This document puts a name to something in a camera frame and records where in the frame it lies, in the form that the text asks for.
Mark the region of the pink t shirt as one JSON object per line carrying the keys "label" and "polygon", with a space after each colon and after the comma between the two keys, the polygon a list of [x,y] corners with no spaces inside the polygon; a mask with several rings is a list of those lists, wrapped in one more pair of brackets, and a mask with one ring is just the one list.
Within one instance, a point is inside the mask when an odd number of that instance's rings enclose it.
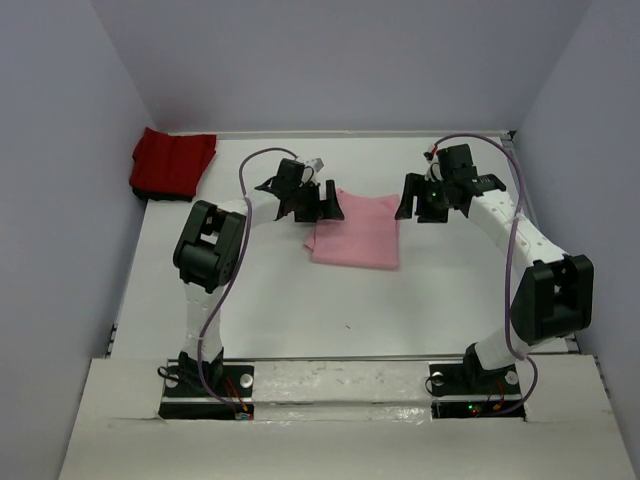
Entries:
{"label": "pink t shirt", "polygon": [[337,190],[343,220],[322,220],[304,241],[314,263],[395,270],[399,267],[397,194],[364,197]]}

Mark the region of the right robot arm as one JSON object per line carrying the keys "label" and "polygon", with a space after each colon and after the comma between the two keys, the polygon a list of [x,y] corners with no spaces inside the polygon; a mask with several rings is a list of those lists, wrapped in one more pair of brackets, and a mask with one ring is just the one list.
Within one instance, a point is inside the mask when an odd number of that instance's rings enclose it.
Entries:
{"label": "right robot arm", "polygon": [[425,383],[436,397],[481,395],[539,346],[590,326],[594,265],[551,242],[496,175],[479,173],[469,145],[437,141],[425,158],[426,173],[405,177],[396,219],[444,224],[458,211],[505,256],[502,326],[460,362],[432,369]]}

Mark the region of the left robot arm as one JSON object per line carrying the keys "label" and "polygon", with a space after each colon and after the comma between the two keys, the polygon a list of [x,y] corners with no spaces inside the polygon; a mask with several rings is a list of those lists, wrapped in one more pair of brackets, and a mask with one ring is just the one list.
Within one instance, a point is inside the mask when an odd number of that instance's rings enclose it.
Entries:
{"label": "left robot arm", "polygon": [[324,167],[321,159],[285,158],[274,176],[253,189],[244,181],[246,165],[242,162],[239,169],[241,198],[221,204],[195,202],[173,253],[187,313],[185,340],[169,375],[214,398],[224,375],[221,310],[239,275],[252,229],[288,215],[299,223],[344,219],[335,182],[317,180]]}

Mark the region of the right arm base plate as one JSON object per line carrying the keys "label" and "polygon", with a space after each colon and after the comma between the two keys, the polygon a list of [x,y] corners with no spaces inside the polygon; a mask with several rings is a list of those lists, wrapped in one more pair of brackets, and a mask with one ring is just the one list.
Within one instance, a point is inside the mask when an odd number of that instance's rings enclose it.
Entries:
{"label": "right arm base plate", "polygon": [[464,377],[461,363],[430,364],[425,390],[434,420],[526,418],[514,364],[474,383]]}

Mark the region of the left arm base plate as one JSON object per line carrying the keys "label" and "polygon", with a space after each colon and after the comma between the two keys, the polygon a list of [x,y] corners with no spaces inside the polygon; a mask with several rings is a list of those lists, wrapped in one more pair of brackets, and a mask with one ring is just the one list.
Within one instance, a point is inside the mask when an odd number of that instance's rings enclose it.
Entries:
{"label": "left arm base plate", "polygon": [[212,387],[214,396],[202,386],[198,375],[180,374],[176,363],[160,366],[157,374],[163,380],[158,410],[162,419],[249,421],[254,418],[253,365],[226,364],[221,380]]}

